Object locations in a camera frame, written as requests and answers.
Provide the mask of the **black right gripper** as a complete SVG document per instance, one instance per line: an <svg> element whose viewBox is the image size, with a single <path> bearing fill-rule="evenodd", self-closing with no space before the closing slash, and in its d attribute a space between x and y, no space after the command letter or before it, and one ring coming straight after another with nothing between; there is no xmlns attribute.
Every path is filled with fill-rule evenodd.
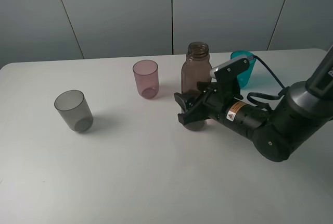
<svg viewBox="0 0 333 224"><path fill-rule="evenodd" d="M209 117L243 137L252 137L255 129L268 119L268 112L242 100L238 82L222 87L217 82L199 81L196 90L174 93L174 99L184 111L177 115L182 125Z"/></svg>

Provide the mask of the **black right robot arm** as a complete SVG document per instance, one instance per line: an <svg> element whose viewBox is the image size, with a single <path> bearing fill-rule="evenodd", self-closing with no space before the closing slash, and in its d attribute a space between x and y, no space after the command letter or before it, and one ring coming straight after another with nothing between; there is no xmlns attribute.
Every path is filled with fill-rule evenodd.
<svg viewBox="0 0 333 224"><path fill-rule="evenodd" d="M182 125L213 119L252 141L265 158L281 162L332 120L332 51L312 76L283 87L276 96L250 92L243 101L237 80L256 55L240 55L210 70L213 83L198 82L200 94L175 93Z"/></svg>

